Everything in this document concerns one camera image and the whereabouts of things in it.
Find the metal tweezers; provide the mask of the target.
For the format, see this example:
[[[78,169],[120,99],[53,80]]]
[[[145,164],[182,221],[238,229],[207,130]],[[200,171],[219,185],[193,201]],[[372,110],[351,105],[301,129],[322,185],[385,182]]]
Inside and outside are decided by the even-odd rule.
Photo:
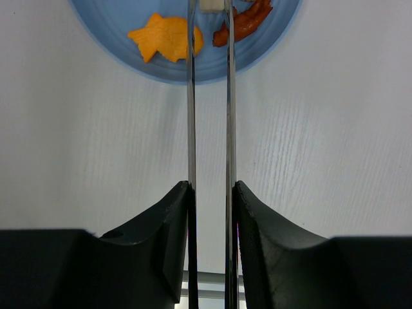
[[[188,206],[189,308],[199,307],[196,219],[196,113],[194,17],[196,1],[187,2],[187,147],[188,182],[191,205]],[[234,206],[236,184],[236,55],[234,47],[234,11],[225,1],[227,41],[227,128],[226,128],[226,205],[225,205],[225,308],[239,307],[238,223]]]

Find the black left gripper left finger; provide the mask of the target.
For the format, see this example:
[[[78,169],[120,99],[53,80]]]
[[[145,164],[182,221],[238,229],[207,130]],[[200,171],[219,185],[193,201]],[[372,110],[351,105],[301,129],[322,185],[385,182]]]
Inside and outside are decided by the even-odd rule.
[[[83,229],[2,230],[1,307],[172,308],[186,239],[186,182],[101,237]]]

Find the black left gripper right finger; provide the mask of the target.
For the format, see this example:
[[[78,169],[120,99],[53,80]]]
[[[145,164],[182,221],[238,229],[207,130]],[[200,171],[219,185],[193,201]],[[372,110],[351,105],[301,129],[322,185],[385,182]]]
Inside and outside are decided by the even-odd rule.
[[[265,205],[244,182],[236,212],[249,308],[410,308],[411,238],[324,238]]]

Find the white food piece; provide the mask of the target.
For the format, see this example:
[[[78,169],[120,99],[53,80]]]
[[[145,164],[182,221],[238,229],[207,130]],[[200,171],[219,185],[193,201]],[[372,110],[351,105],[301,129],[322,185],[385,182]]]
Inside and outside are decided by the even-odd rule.
[[[225,9],[224,0],[200,0],[200,10],[205,14],[219,13]]]

